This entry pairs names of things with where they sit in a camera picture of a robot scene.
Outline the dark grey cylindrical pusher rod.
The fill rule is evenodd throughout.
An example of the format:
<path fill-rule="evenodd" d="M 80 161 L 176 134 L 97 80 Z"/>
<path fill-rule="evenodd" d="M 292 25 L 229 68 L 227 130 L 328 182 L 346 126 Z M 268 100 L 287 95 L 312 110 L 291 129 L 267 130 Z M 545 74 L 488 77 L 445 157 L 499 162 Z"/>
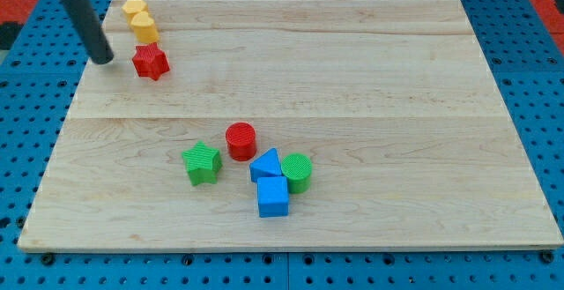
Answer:
<path fill-rule="evenodd" d="M 95 64 L 106 64 L 114 59 L 99 15 L 90 0 L 60 0 L 82 41 L 85 51 Z"/>

